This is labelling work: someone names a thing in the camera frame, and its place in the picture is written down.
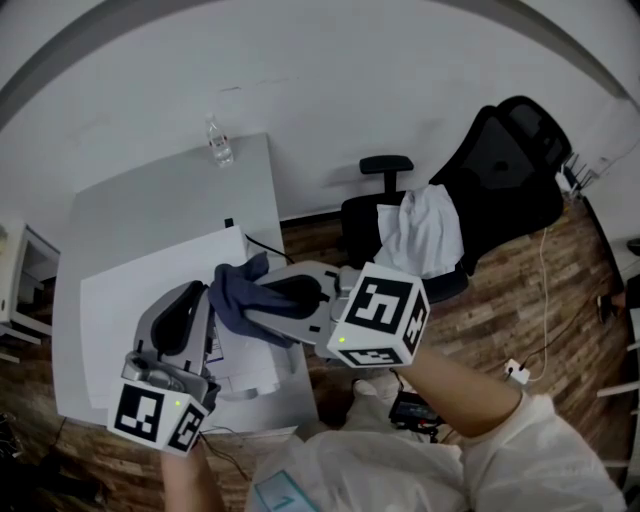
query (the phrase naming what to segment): gray cloth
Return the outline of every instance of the gray cloth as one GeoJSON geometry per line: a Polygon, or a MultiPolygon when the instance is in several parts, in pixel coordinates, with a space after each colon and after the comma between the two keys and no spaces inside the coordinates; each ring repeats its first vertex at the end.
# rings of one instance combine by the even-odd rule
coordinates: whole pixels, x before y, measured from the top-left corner
{"type": "Polygon", "coordinates": [[[255,255],[244,265],[233,267],[228,263],[218,265],[215,279],[209,288],[211,306],[231,332],[258,338],[278,347],[289,348],[293,342],[273,334],[244,316],[245,309],[273,312],[295,309],[296,302],[281,293],[256,284],[254,281],[269,272],[266,253],[255,255]]]}

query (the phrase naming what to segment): white cloth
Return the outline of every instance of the white cloth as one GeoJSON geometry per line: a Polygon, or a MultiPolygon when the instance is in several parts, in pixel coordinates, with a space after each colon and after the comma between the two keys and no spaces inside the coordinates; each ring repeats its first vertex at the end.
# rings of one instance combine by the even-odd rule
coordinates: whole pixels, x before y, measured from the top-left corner
{"type": "MultiPolygon", "coordinates": [[[[372,400],[358,398],[345,427],[374,428],[376,418],[367,423],[362,413],[372,400]]],[[[393,432],[328,431],[306,443],[292,436],[258,468],[254,485],[286,470],[319,511],[625,510],[596,454],[549,397],[525,395],[503,425],[462,450],[393,432]]],[[[246,510],[266,510],[253,485],[246,510]]]]}
{"type": "Polygon", "coordinates": [[[453,272],[464,254],[460,219],[444,185],[405,193],[400,206],[378,205],[382,248],[373,261],[428,279],[453,272]]]}

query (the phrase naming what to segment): white cube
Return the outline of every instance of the white cube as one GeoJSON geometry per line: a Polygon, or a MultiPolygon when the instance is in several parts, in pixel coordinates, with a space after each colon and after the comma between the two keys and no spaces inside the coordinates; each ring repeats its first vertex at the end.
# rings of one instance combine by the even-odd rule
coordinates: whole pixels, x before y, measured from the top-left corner
{"type": "Polygon", "coordinates": [[[353,368],[409,365],[429,312],[422,279],[367,263],[327,349],[353,368]]]}
{"type": "Polygon", "coordinates": [[[208,414],[187,393],[120,377],[111,390],[107,429],[131,441],[184,457],[208,414]]]}

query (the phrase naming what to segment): white wall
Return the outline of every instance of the white wall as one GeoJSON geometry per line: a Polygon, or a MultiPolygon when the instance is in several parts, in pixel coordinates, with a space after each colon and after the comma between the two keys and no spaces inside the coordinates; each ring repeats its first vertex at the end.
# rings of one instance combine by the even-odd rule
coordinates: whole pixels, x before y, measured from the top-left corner
{"type": "Polygon", "coordinates": [[[640,104],[640,16],[629,0],[520,0],[602,63],[640,104]]]}
{"type": "Polygon", "coordinates": [[[583,153],[601,178],[585,195],[609,240],[622,277],[640,274],[640,258],[626,247],[640,237],[640,114],[630,101],[618,101],[594,127],[592,144],[583,153]]]}
{"type": "Polygon", "coordinates": [[[0,10],[0,88],[47,41],[103,0],[8,0],[0,10]]]}
{"type": "Polygon", "coordinates": [[[381,190],[357,161],[409,155],[426,184],[480,107],[531,96],[574,144],[612,101],[546,48],[424,0],[233,0],[116,39],[51,82],[0,132],[0,212],[56,242],[74,191],[204,143],[267,131],[282,218],[381,190]]]}

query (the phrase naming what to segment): human arm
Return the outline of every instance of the human arm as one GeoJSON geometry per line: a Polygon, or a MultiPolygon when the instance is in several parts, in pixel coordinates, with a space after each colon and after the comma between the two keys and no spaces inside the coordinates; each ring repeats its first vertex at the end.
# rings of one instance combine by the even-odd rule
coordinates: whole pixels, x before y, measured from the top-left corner
{"type": "Polygon", "coordinates": [[[186,457],[162,452],[160,458],[166,512],[225,511],[202,443],[186,457]]]}
{"type": "Polygon", "coordinates": [[[516,410],[522,394],[421,346],[411,366],[398,369],[416,392],[454,430],[477,437],[502,424],[516,410]]]}
{"type": "Polygon", "coordinates": [[[598,456],[549,397],[523,395],[428,347],[400,373],[468,438],[461,462],[473,510],[625,510],[598,456]]]}

